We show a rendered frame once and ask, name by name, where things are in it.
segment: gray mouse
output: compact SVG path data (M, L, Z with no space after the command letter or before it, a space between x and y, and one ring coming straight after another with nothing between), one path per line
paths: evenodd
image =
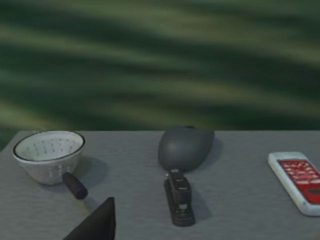
M173 126L158 147L158 161L165 170L190 171L198 167L213 146L215 132L193 126Z

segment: white bowl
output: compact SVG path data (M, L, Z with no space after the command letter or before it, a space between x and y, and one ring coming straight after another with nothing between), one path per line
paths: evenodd
M43 131L20 140L13 156L37 182L55 185L63 182L64 173L73 173L85 142L76 132Z

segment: blurred green backdrop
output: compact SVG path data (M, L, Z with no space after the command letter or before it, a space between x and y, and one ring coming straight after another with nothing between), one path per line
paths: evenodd
M318 0L0 0L21 129L320 129Z

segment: red panel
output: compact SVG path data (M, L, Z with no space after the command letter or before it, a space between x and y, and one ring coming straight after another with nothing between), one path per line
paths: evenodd
M295 186L310 204L320 204L320 174L307 161L301 159L278 160Z

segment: table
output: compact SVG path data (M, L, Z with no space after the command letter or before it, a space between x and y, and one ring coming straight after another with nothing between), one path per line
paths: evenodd
M320 217L303 216L267 164L270 152L303 152L320 167L320 131L217 131L211 153L186 174L197 223L172 225L157 162L161 131L81 131L76 200L63 184L41 186L0 154L0 239L61 240L107 197L115 197L117 240L316 240Z

